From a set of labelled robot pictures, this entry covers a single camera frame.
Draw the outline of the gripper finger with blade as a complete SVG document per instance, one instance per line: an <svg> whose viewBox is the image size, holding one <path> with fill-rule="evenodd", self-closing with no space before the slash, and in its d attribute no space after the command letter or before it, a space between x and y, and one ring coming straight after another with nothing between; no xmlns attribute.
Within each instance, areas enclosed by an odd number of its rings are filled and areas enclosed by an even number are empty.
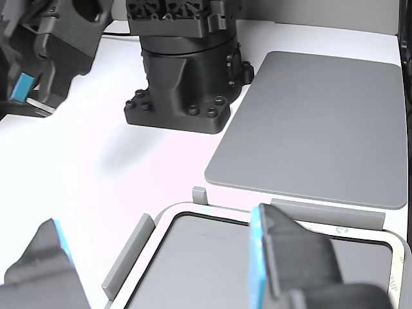
<svg viewBox="0 0 412 309"><path fill-rule="evenodd" d="M68 61L13 64L8 74L8 112L48 117L66 100L73 78Z"/></svg>

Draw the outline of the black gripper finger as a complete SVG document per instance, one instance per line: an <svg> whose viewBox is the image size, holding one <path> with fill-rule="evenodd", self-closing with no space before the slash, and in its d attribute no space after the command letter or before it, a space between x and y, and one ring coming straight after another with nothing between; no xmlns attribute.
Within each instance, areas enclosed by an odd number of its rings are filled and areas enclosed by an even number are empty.
<svg viewBox="0 0 412 309"><path fill-rule="evenodd" d="M42 223L5 272L1 308L89 308L60 222Z"/></svg>
<svg viewBox="0 0 412 309"><path fill-rule="evenodd" d="M250 308L392 308L376 285L344 283L330 239L275 206L254 207L249 223Z"/></svg>

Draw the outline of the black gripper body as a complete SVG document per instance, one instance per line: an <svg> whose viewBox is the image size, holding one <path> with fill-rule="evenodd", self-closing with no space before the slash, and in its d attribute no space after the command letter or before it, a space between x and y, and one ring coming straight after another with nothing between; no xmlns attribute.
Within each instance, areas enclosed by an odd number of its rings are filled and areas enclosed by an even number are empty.
<svg viewBox="0 0 412 309"><path fill-rule="evenodd" d="M100 38L111 22L110 13L99 13L87 21L76 12L45 13L35 38L35 53L53 61L58 70L89 73Z"/></svg>

